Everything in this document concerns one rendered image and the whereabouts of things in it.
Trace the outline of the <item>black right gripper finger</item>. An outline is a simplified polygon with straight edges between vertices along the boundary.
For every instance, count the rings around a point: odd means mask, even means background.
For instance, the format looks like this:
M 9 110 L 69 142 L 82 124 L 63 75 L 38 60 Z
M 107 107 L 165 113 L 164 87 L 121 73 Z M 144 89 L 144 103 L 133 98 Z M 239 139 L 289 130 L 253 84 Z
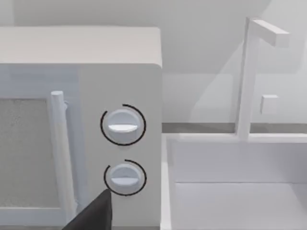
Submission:
M 62 230 L 112 230 L 112 198 L 105 189 Z

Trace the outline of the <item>round white microwave knob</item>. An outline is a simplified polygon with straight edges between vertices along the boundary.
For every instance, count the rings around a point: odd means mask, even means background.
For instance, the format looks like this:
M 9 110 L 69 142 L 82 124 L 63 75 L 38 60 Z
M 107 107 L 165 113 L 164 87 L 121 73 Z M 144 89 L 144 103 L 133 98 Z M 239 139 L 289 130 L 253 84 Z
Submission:
M 114 194 L 133 196 L 147 184 L 147 173 L 136 161 L 125 159 L 115 166 L 108 165 L 104 171 L 104 183 Z
M 117 146 L 131 146 L 146 133 L 147 122 L 143 113 L 133 105 L 123 103 L 122 108 L 104 111 L 100 118 L 102 135 Z

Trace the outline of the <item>microwave door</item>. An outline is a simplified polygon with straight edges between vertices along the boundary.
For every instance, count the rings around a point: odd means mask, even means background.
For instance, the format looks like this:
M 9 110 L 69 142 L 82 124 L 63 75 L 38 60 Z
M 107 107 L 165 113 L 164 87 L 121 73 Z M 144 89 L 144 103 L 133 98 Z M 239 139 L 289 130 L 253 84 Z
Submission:
M 82 201 L 75 164 L 82 151 L 79 78 L 75 68 L 0 68 L 0 226 L 62 227 L 51 92 L 67 105 L 74 195 Z

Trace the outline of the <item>pale microwave oven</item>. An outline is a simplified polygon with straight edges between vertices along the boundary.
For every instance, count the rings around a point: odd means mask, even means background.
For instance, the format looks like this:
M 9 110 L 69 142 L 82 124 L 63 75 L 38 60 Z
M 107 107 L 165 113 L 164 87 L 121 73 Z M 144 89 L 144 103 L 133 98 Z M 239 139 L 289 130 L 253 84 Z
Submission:
M 107 189 L 106 167 L 129 159 L 145 169 L 147 184 L 133 196 L 111 192 L 112 230 L 161 230 L 160 30 L 120 26 L 0 26 L 0 68 L 8 65 L 64 66 L 77 70 L 82 151 L 75 171 L 83 197 L 77 215 Z M 138 108 L 147 122 L 145 135 L 131 146 L 110 143 L 100 130 L 102 113 L 122 108 L 122 104 Z M 0 230 L 63 228 L 0 226 Z

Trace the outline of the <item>white sink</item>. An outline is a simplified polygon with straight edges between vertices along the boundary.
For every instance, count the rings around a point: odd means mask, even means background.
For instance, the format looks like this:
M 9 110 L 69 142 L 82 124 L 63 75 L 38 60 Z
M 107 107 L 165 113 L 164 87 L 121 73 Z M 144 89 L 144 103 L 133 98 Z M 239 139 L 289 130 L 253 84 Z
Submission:
M 307 230 L 307 135 L 162 135 L 162 230 Z

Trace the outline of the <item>tall white tap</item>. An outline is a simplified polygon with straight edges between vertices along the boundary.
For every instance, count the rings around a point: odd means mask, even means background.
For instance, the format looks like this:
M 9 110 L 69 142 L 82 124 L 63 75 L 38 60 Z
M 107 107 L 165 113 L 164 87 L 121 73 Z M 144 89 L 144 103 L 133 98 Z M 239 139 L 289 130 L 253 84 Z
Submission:
M 236 135 L 242 141 L 248 140 L 250 135 L 260 40 L 272 47 L 287 48 L 290 43 L 290 35 L 289 32 L 261 18 L 248 17 L 246 19 L 236 120 Z

